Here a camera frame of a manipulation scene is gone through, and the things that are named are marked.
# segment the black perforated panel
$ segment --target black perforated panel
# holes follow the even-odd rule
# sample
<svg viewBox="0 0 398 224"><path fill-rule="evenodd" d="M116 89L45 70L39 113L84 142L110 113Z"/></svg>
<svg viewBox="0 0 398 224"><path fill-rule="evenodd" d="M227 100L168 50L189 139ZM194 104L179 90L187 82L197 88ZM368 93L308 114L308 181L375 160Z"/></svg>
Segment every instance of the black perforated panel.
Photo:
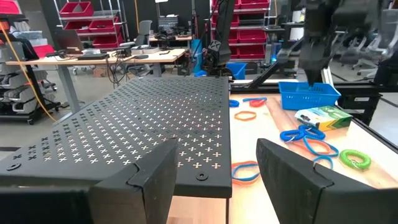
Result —
<svg viewBox="0 0 398 224"><path fill-rule="evenodd" d="M180 147L175 194L231 196L226 78L131 81L2 160L0 175L102 180L168 138Z"/></svg>

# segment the blue bucket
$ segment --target blue bucket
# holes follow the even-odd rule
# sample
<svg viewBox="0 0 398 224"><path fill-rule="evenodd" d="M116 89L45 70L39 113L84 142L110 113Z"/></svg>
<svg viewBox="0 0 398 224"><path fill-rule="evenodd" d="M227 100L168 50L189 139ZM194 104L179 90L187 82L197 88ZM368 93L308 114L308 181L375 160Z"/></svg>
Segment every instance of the blue bucket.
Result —
<svg viewBox="0 0 398 224"><path fill-rule="evenodd" d="M320 106L333 106L341 94L326 83L279 82L282 108L303 110Z"/></svg>
<svg viewBox="0 0 398 224"><path fill-rule="evenodd" d="M237 80L244 80L246 77L246 63L227 63L226 67L232 71Z"/></svg>

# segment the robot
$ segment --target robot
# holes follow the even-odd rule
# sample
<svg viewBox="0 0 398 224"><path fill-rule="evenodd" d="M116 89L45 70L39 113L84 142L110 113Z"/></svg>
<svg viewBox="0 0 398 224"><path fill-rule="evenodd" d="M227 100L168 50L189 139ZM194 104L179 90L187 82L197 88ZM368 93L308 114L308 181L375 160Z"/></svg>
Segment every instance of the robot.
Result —
<svg viewBox="0 0 398 224"><path fill-rule="evenodd" d="M312 86L321 79L321 71L328 67L333 57L333 36L337 28L369 32L377 27L384 0L307 0L304 21L304 37L298 41L301 46L298 66L305 70L308 83ZM216 35L207 49L205 68L210 76L226 76L225 68L231 58L228 45L230 24L235 0L219 0Z"/></svg>

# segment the desk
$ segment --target desk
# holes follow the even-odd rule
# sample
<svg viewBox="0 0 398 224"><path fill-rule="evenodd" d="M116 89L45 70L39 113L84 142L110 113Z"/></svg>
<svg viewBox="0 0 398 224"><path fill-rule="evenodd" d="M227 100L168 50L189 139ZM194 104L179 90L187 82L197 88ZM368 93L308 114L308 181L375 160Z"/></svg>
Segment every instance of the desk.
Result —
<svg viewBox="0 0 398 224"><path fill-rule="evenodd" d="M284 146L308 159L314 156L291 143L279 138L281 131L297 129L300 123L294 118L296 111L282 110L280 95L231 95L230 99L242 102L244 98L268 97L266 106L251 108L241 103L239 108L230 108L231 158L232 162L256 161L256 143L258 138L266 138ZM234 119L239 111L255 111L254 121L242 122ZM357 149L369 155L372 165L366 172L359 172L343 165L334 158L334 171L377 189L398 187L398 154L372 137L366 130L351 122L349 128L327 131L325 141L344 149ZM321 162L329 167L328 162ZM250 186L233 185L233 197L229 203L230 224L278 224L267 190L259 179Z"/></svg>
<svg viewBox="0 0 398 224"><path fill-rule="evenodd" d="M133 59L132 57L124 58L124 63L153 63L154 76L161 77L162 69L160 63L173 63L184 54L184 49L173 49L167 55L159 55L162 52L148 54L149 58L146 59ZM116 57L110 57L109 63L116 63ZM7 62L7 65L18 65L18 62ZM28 62L22 62L23 65L58 65L58 74L60 76L62 85L64 86L67 100L70 105L72 114L80 111L79 101L76 95L75 87L70 76L68 67L74 65L105 65L106 60L57 60L54 57L42 58Z"/></svg>
<svg viewBox="0 0 398 224"><path fill-rule="evenodd" d="M192 37L175 37L175 41L190 41ZM155 37L149 37L150 42L158 41Z"/></svg>

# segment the box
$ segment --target box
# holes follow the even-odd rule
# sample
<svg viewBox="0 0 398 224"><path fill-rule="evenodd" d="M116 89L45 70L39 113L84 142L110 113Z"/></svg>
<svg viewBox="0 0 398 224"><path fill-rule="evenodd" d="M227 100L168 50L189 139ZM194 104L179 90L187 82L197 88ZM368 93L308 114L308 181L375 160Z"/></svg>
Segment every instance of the box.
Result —
<svg viewBox="0 0 398 224"><path fill-rule="evenodd" d="M97 77L97 78L108 77L108 73L106 72L107 69L109 69L107 66L97 65L93 69L94 77Z"/></svg>
<svg viewBox="0 0 398 224"><path fill-rule="evenodd" d="M295 117L302 123L317 127L320 131L348 127L353 119L348 113L333 106L299 110Z"/></svg>

